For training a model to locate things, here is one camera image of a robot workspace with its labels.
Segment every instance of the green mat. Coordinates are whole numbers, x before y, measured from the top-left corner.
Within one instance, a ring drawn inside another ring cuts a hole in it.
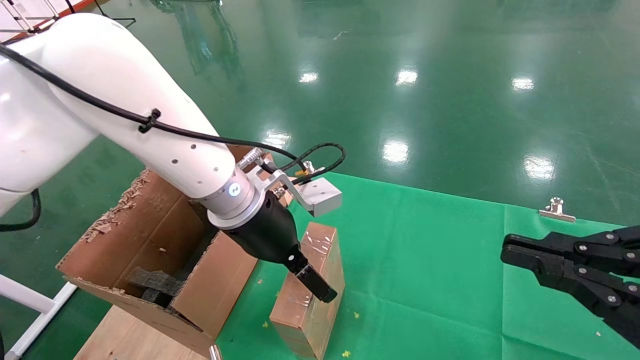
[[[640,356],[571,296],[500,261],[507,233],[584,236],[618,226],[569,224],[533,209],[327,178],[344,194],[340,209],[313,219],[292,207],[298,234],[317,221],[335,226],[340,237],[347,286],[325,359],[344,359],[345,351],[350,359]],[[295,359],[269,323],[286,271],[258,264],[218,338],[226,359]]]

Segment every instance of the white robotic arm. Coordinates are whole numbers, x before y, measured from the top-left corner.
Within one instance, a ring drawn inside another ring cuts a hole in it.
[[[199,200],[211,222],[245,251],[284,264],[321,300],[335,297],[300,252],[293,217],[268,191],[268,185],[281,180],[312,214],[326,212],[341,200],[340,191],[326,180],[313,180],[317,183],[305,193],[281,170],[273,169],[267,181],[257,177],[258,170],[247,176],[224,143],[206,140],[217,132],[151,53],[106,17],[70,15],[11,49],[22,56],[0,58],[0,216],[103,134]],[[24,57],[98,101],[132,116],[153,115],[163,127],[142,129],[140,123],[69,94],[46,75],[27,69]],[[187,138],[166,128],[203,136]],[[312,190],[318,185],[322,195]]]

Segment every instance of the taped box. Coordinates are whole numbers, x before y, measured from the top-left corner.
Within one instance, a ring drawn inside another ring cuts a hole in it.
[[[229,149],[239,160],[251,148]],[[207,357],[256,262],[206,221],[203,208],[144,170],[56,268]]]
[[[345,286],[338,232],[334,227],[310,222],[300,246],[338,296],[329,304],[321,302],[295,275],[287,274],[269,319],[291,351],[322,360]]]

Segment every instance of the wooden pallet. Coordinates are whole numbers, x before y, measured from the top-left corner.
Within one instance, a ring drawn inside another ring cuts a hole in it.
[[[74,360],[118,359],[208,360],[113,306]]]

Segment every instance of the epoxy floor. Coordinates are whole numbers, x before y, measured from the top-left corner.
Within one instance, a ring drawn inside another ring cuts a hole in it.
[[[560,196],[579,218],[640,222],[639,2],[223,1],[103,8],[136,18],[221,135],[296,154],[338,142],[345,174],[528,208]],[[142,168],[99,138],[42,187],[37,227],[0,236],[0,273],[53,296],[56,262]],[[27,358],[71,359],[108,307],[78,293]],[[0,299],[9,343],[35,316]]]

